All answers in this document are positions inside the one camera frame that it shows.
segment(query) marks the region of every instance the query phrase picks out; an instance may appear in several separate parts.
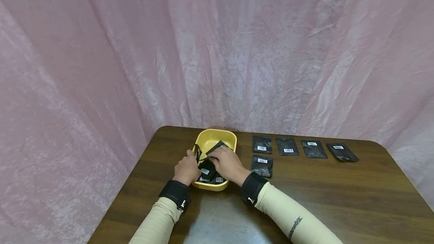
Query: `black wrist strap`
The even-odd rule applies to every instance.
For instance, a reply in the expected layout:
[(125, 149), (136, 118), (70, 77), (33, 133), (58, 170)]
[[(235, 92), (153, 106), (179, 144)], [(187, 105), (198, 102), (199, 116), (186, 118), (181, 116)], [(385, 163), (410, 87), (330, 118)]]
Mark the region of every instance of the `black wrist strap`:
[(191, 202), (188, 186), (174, 180), (167, 182), (158, 196), (171, 199), (181, 212), (183, 212)]
[(250, 173), (241, 186), (243, 191), (243, 201), (247, 204), (255, 205), (258, 201), (259, 192), (266, 182), (268, 181), (259, 174), (255, 172)]

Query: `yellow plastic bin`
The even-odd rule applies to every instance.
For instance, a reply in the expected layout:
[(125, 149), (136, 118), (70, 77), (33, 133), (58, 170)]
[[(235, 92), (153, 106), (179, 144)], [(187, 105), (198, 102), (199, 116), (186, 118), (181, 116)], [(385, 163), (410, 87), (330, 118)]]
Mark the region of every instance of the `yellow plastic bin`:
[[(206, 152), (208, 152), (214, 145), (217, 144), (217, 142), (223, 141), (226, 145), (228, 145), (232, 150), (234, 150), (237, 147), (237, 136), (235, 136), (234, 133), (231, 131), (226, 130), (218, 130), (218, 129), (206, 129), (203, 130), (199, 136), (197, 136), (196, 143), (199, 145), (200, 150), (202, 151), (202, 155), (200, 155), (200, 159), (206, 158)], [(222, 184), (213, 185), (213, 184), (206, 184), (201, 182), (194, 182), (193, 185), (197, 187), (198, 189), (206, 189), (211, 191), (222, 191), (226, 187), (228, 187), (229, 181), (224, 181)]]

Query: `beige sleeve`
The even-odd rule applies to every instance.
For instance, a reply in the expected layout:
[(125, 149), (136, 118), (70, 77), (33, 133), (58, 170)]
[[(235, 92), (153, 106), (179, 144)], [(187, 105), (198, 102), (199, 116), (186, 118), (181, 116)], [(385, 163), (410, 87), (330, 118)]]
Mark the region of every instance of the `beige sleeve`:
[(262, 187), (255, 207), (269, 215), (294, 244), (342, 244), (307, 209), (270, 183)]
[(168, 198), (160, 198), (134, 233), (129, 244), (167, 244), (181, 211)]

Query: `hand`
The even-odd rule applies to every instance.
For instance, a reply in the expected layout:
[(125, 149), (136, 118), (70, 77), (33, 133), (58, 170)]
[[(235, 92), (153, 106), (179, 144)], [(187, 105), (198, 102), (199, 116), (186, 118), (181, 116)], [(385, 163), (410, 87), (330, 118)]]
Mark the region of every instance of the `hand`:
[(179, 181), (189, 186), (199, 178), (200, 174), (201, 172), (197, 167), (197, 161), (193, 151), (187, 150), (187, 156), (184, 156), (175, 166), (175, 176), (172, 180)]
[(217, 172), (220, 173), (223, 178), (234, 182), (240, 187), (243, 185), (247, 176), (252, 173), (243, 167), (237, 154), (230, 148), (219, 147), (208, 156), (210, 157), (209, 160), (216, 166)]

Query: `pink curtain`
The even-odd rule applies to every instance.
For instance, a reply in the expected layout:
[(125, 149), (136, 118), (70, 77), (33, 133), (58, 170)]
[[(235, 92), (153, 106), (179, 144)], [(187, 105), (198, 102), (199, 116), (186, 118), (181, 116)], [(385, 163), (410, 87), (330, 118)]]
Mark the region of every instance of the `pink curtain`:
[(158, 127), (369, 139), (434, 207), (434, 0), (0, 0), (0, 243), (85, 243)]

